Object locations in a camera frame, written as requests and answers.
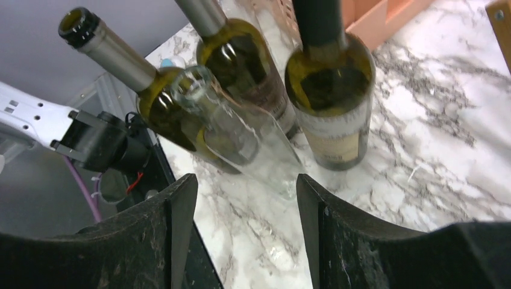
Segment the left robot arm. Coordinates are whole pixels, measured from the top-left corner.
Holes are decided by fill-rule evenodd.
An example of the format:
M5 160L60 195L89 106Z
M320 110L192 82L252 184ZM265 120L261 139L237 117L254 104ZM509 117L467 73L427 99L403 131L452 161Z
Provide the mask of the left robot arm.
M48 102L1 83L1 151L39 144L92 172L141 171L149 146L132 137L126 123L103 111L86 111Z

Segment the green wine bottle back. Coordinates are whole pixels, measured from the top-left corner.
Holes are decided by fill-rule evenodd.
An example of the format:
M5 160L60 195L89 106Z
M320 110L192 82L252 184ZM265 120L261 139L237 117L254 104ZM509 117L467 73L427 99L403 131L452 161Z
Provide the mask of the green wine bottle back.
M348 33L340 1L294 1L301 37L284 70L288 97L316 162L348 170L368 148L375 64Z

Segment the green wine bottle front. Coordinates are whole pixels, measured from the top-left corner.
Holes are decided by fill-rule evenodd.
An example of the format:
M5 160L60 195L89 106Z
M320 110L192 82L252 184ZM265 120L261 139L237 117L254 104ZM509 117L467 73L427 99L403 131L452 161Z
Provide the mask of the green wine bottle front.
M202 120L172 99L171 84L182 68L156 68L84 7L62 18L58 34L137 94L137 110L148 128L225 173L239 173L208 149Z

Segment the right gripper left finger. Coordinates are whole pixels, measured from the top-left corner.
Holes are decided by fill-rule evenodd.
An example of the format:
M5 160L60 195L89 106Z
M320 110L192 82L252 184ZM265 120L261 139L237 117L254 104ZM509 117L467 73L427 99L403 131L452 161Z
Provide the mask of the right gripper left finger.
M198 194L189 173L80 233L1 235L2 288L180 288Z

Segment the green wine bottle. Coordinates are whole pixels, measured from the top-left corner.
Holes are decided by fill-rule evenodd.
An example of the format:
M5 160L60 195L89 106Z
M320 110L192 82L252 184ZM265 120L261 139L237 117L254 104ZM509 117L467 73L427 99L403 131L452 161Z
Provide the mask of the green wine bottle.
M84 7L62 18L58 34L137 94L137 110L148 128L225 173L239 173L208 149L202 120L172 99L171 84L182 68L156 68Z
M301 37L284 70L288 97L316 162L348 170L368 148L375 64L348 33L340 1L294 1Z
M295 111L259 30L225 15L218 1L177 1L200 36L196 62L211 70L233 98L270 112L291 139L298 131Z

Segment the orange plastic file organizer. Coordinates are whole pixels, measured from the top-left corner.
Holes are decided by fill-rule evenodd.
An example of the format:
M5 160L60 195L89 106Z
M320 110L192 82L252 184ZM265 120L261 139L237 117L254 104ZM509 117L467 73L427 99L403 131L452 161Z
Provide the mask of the orange plastic file organizer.
M285 40L300 42L298 25L291 1L251 1L255 12L268 12ZM433 2L408 1L342 1L342 19L346 31L355 34L373 51L392 37Z

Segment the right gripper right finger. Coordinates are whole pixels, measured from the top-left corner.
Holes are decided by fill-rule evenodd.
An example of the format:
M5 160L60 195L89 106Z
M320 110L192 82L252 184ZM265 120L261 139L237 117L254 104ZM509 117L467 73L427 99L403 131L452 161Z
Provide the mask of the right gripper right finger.
M313 178L296 181L314 288L509 288L510 223L425 233L375 217Z

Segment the plastic water bottle blue label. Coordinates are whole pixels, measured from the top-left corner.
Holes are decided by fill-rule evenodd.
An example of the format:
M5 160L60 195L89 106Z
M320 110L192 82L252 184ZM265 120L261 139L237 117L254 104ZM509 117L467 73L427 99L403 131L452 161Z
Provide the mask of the plastic water bottle blue label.
M160 61L160 68L164 67L186 67L186 61L178 55L174 55L168 58L162 58Z

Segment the wooden wine rack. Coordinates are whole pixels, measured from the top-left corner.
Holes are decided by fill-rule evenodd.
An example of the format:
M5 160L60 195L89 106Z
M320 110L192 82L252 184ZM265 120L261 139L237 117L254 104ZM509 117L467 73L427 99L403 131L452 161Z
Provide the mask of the wooden wine rack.
M510 72L510 0L492 1L485 10Z

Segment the green wine bottle middle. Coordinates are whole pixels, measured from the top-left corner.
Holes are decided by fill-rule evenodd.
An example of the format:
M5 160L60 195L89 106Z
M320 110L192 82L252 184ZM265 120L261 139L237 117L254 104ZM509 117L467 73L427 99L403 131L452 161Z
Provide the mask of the green wine bottle middle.
M211 70L233 98L270 112L291 139L298 131L295 111L259 30L225 15L218 1L177 1L200 36L196 62Z

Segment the clear square glass bottle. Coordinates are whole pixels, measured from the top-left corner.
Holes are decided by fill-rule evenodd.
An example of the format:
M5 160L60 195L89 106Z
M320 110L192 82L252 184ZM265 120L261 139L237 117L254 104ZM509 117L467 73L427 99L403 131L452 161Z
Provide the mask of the clear square glass bottle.
M201 65L180 72L171 90L175 101L202 121L204 143L216 156L281 198L296 197L296 180L304 168L269 112L231 98Z

